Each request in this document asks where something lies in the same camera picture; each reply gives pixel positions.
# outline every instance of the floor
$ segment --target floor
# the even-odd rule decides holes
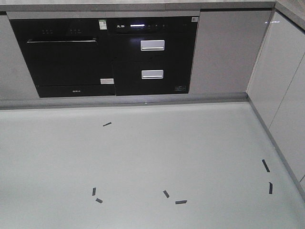
[[[3,110],[0,228],[303,229],[305,205],[246,102]]]

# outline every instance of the built-in dishwasher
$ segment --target built-in dishwasher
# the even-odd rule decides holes
[[[117,95],[188,93],[198,17],[107,19]]]
[[[11,20],[40,97],[115,95],[106,20]]]
[[[10,22],[40,97],[189,91],[198,16]]]

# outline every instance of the gray countertop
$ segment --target gray countertop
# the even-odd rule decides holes
[[[305,0],[0,0],[0,11],[163,11],[273,7],[305,30]]]

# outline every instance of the gray cabinet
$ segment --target gray cabinet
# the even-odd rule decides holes
[[[301,180],[305,174],[305,57],[269,130],[296,178]]]
[[[270,14],[201,12],[190,93],[245,92]]]
[[[39,98],[6,15],[0,16],[0,50],[0,99]]]
[[[270,127],[304,52],[305,35],[275,13],[247,91],[267,127]]]
[[[302,180],[301,186],[302,186],[302,188],[305,190],[305,178]]]

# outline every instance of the silver handle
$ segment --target silver handle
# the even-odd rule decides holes
[[[97,42],[95,40],[86,40],[86,41],[31,41],[28,40],[27,43],[67,43],[67,42]]]
[[[163,79],[163,70],[142,70],[141,75],[143,80]]]
[[[164,51],[165,40],[141,41],[141,51]]]
[[[142,50],[164,50],[164,47],[142,47]]]

